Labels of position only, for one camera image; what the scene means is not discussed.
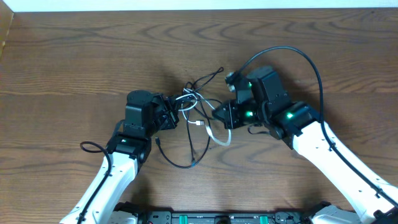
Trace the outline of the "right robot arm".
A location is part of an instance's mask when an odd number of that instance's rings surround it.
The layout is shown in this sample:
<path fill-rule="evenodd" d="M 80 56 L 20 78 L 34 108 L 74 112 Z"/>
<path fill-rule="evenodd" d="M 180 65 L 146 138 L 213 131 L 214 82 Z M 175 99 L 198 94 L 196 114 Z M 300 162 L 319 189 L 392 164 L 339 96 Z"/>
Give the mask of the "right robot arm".
<path fill-rule="evenodd" d="M 292 101 L 272 67 L 232 72 L 225 81 L 236 98 L 212 112 L 225 129 L 264 126 L 317 167 L 354 209 L 322 202 L 302 215 L 302 223 L 397 223 L 397 187 L 351 152 L 309 104 Z"/>

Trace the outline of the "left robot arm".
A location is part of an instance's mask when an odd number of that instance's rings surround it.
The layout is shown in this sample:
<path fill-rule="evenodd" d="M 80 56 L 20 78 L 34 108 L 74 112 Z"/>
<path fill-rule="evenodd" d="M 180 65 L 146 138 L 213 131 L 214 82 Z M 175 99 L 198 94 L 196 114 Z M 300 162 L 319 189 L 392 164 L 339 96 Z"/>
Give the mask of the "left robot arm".
<path fill-rule="evenodd" d="M 180 101 L 146 90 L 130 92 L 125 118 L 115 126 L 105 147 L 92 142 L 103 163 L 90 186 L 62 223 L 107 223 L 127 186 L 136 178 L 152 149 L 152 137 L 174 129 L 179 121 Z"/>

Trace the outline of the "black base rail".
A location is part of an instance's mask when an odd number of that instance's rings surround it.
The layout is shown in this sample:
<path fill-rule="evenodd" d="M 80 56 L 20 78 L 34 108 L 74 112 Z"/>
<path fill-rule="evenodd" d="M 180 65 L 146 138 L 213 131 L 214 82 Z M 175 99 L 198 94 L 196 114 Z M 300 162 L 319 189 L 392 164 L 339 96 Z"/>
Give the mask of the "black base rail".
<path fill-rule="evenodd" d="M 166 207 L 141 207 L 130 202 L 119 202 L 112 212 L 111 224 L 304 224 L 310 223 L 297 211 L 261 212 L 187 212 Z"/>

